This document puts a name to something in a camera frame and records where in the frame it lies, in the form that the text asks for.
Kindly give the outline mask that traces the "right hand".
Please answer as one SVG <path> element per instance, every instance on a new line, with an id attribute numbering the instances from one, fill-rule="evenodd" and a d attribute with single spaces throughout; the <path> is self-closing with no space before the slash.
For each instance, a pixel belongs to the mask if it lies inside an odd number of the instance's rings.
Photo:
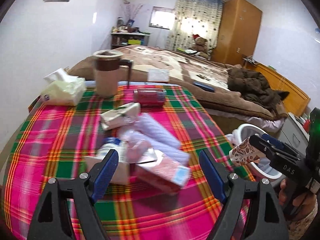
<path id="1" fill-rule="evenodd" d="M 287 179 L 283 179 L 280 183 L 280 191 L 278 194 L 279 204 L 283 206 L 287 201 Z M 317 196 L 312 192 L 305 192 L 292 201 L 292 205 L 297 208 L 293 215 L 288 215 L 286 220 L 288 221 L 298 221 L 306 218 L 311 211 L 317 206 Z"/>

